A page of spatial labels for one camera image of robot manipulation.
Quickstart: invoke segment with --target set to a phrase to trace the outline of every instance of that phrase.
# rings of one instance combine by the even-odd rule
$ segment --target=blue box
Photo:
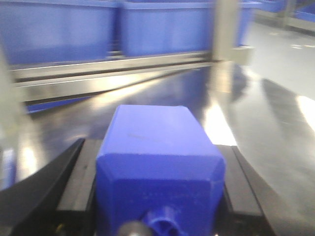
[[[261,2],[260,10],[269,12],[284,11],[287,0],[259,0]]]
[[[155,236],[209,236],[224,172],[186,107],[119,106],[96,159],[97,236],[131,220]]]
[[[242,45],[258,2],[240,3],[235,45]],[[213,2],[124,2],[121,44],[126,56],[203,51],[212,48]]]
[[[0,0],[0,40],[10,64],[104,59],[116,2]]]
[[[297,9],[294,16],[301,20],[315,22],[315,3]]]

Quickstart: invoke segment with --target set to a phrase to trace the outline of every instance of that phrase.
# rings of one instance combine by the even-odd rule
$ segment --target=metal pillar
[[[13,79],[0,48],[0,190],[15,182],[19,154],[19,127],[23,107],[18,102],[12,85]]]
[[[239,22],[238,0],[217,0],[212,60],[231,60]]]

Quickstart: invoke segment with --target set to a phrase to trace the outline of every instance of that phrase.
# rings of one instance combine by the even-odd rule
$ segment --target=blue plastic bin
[[[235,45],[243,44],[258,2],[240,3],[241,19]],[[215,4],[210,2],[124,2],[121,44],[126,56],[209,50]]]
[[[315,22],[315,3],[297,9],[295,11],[295,17],[301,20]]]
[[[287,0],[259,0],[261,2],[260,10],[269,12],[284,11]]]
[[[0,37],[10,64],[106,58],[116,2],[0,0]]]

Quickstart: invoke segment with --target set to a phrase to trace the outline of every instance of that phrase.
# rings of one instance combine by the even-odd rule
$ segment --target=floor
[[[257,16],[246,44],[255,47],[252,71],[315,100],[315,32],[285,30]]]

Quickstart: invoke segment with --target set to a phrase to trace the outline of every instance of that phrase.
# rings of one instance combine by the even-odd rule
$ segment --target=shiny black surface
[[[290,214],[296,232],[312,235],[315,102],[246,74],[238,66],[219,63],[32,114],[22,131],[22,151],[26,154],[18,162],[18,179],[42,168],[78,138],[102,139],[120,104],[183,105],[213,143],[238,145],[268,188],[285,204],[277,215],[277,220],[283,217],[283,227],[288,219],[285,215]]]

